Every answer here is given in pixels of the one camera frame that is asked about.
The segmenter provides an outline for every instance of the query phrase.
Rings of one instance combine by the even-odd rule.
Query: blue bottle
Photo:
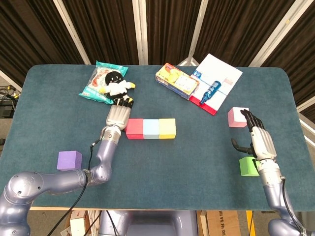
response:
[[[208,88],[208,90],[203,94],[203,97],[200,101],[200,105],[204,104],[208,101],[216,91],[221,87],[221,83],[219,81],[214,81],[213,84]]]

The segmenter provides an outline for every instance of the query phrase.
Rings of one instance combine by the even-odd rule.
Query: dark teal tablecloth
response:
[[[89,146],[105,125],[110,106],[78,96],[95,66],[37,65],[27,75],[0,160],[0,187],[21,171],[55,173],[58,152],[77,150],[87,167]],[[132,118],[175,118],[174,140],[128,140],[122,135],[113,177],[89,187],[78,207],[133,209],[267,210],[260,179],[241,177],[232,137],[248,146],[247,128],[229,128],[231,107],[249,107],[271,133],[295,210],[315,210],[315,175],[290,83],[279,68],[245,68],[218,113],[212,116],[159,85],[161,66],[130,66],[126,80]],[[180,67],[191,74],[195,67]],[[69,207],[79,191],[41,195],[34,206]]]

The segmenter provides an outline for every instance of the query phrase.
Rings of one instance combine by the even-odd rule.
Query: red cube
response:
[[[143,119],[129,119],[126,135],[128,139],[143,139]]]

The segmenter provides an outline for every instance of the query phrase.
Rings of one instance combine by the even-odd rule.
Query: plastic bag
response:
[[[106,86],[105,77],[108,73],[112,71],[118,71],[123,76],[125,76],[127,70],[128,67],[96,61],[96,68],[94,69],[92,76],[90,77],[89,82],[83,89],[82,93],[79,93],[79,96],[94,100],[96,102],[113,104],[111,99],[106,97],[104,94],[99,93],[98,91],[101,89],[101,87]]]

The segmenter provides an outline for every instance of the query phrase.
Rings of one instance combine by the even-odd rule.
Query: pink cube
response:
[[[247,107],[232,107],[232,109],[228,112],[228,126],[229,127],[239,127],[243,128],[247,125],[245,116],[241,113],[241,110],[248,110]]]
[[[126,127],[126,135],[128,139],[144,139],[143,119],[130,118]]]
[[[82,154],[78,151],[60,151],[58,155],[57,170],[68,171],[80,169]]]

